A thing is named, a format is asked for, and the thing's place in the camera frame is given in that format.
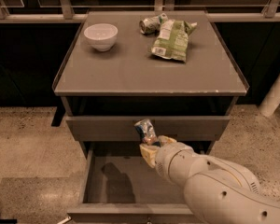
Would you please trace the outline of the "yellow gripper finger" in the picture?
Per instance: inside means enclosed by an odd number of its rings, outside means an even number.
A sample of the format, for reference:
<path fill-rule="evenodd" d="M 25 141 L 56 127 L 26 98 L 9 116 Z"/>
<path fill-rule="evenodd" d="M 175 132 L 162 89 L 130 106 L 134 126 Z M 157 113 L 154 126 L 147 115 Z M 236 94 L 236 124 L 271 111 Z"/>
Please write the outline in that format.
<path fill-rule="evenodd" d="M 143 157 L 143 159 L 146 161 L 149 167 L 154 168 L 155 167 L 155 159 L 156 154 L 159 151 L 160 147 L 158 146 L 150 146 L 147 144 L 140 144 L 140 153 Z"/>
<path fill-rule="evenodd" d="M 174 138 L 165 135 L 159 135 L 158 139 L 162 147 L 167 144 L 176 143 L 176 140 Z"/>

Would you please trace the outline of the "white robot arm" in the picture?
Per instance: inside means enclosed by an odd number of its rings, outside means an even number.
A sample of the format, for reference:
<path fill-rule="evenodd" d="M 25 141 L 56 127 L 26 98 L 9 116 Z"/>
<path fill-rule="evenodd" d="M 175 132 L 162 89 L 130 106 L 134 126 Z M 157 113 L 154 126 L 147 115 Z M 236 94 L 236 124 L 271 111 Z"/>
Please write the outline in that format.
<path fill-rule="evenodd" d="M 182 188 L 189 210 L 204 224 L 280 224 L 280 203 L 259 194 L 257 178 L 244 166 L 167 137 L 140 151 L 159 176 Z"/>

